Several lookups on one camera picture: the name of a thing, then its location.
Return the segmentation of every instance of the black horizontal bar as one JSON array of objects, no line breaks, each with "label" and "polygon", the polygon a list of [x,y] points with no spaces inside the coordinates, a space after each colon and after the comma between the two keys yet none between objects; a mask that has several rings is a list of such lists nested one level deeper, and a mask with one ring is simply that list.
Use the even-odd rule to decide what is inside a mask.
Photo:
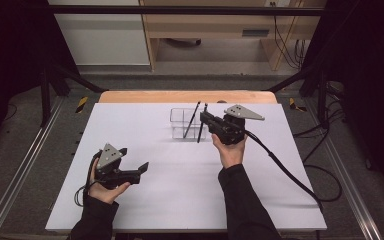
[{"label": "black horizontal bar", "polygon": [[27,9],[54,14],[170,14],[170,15],[254,15],[254,16],[325,16],[340,13],[323,8],[283,7],[209,7],[209,6],[91,6],[25,5]]}]

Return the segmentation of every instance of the black pen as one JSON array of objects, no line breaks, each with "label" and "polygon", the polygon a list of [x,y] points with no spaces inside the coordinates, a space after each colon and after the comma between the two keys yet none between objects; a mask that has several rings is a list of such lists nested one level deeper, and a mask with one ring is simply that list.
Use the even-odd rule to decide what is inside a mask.
[{"label": "black pen", "polygon": [[193,111],[192,118],[191,118],[191,120],[189,121],[188,128],[186,129],[186,132],[185,132],[185,134],[183,135],[183,138],[186,138],[186,135],[188,135],[189,128],[191,127],[191,124],[192,124],[192,122],[193,122],[193,119],[195,118],[195,113],[196,113],[196,110],[198,110],[198,106],[199,106],[200,103],[201,103],[201,101],[198,101],[198,103],[196,104],[195,111]]}]

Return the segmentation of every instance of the hand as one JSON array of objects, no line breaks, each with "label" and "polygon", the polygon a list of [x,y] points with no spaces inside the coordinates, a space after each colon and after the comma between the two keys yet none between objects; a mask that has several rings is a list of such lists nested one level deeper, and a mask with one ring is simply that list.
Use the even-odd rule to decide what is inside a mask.
[{"label": "hand", "polygon": [[242,164],[244,159],[245,141],[248,137],[247,135],[245,135],[244,140],[231,145],[224,145],[221,143],[216,134],[212,134],[211,137],[213,138],[214,146],[219,150],[221,164],[224,168]]},{"label": "hand", "polygon": [[[93,170],[90,174],[90,181],[95,181],[95,169],[96,165],[98,164],[98,158],[95,159],[95,162],[93,163]],[[116,189],[108,190],[104,186],[102,186],[100,183],[94,183],[90,189],[89,189],[89,196],[96,198],[102,202],[112,204],[114,200],[122,194],[126,189],[130,186],[130,183],[126,182],[122,185],[118,186]]]}]

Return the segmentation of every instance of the white wall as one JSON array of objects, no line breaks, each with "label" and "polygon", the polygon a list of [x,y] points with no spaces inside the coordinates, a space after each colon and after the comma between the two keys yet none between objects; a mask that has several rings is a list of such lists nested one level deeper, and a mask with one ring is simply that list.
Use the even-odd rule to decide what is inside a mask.
[{"label": "white wall", "polygon": [[[137,0],[49,0],[51,5],[139,5]],[[140,15],[56,14],[77,65],[149,65]]]}]

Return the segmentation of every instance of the white object on desk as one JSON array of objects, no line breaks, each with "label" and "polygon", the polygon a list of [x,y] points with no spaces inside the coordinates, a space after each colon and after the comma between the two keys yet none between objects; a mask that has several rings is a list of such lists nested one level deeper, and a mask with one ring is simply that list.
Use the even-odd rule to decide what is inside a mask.
[{"label": "white object on desk", "polygon": [[[149,161],[138,185],[116,201],[120,208],[113,222],[118,232],[219,232],[226,229],[224,197],[218,183],[222,168],[211,138],[201,143],[172,138],[170,111],[193,108],[195,103],[95,104],[46,229],[70,231],[82,208],[74,193],[85,182],[92,156],[105,143],[128,148],[120,169],[137,169]],[[241,104],[265,116],[247,120],[246,129],[279,158],[304,185],[311,188],[280,104]],[[208,111],[222,117],[231,104],[209,104]],[[268,154],[248,138],[244,166],[251,183],[281,231],[326,229],[314,199],[290,180]]]}]

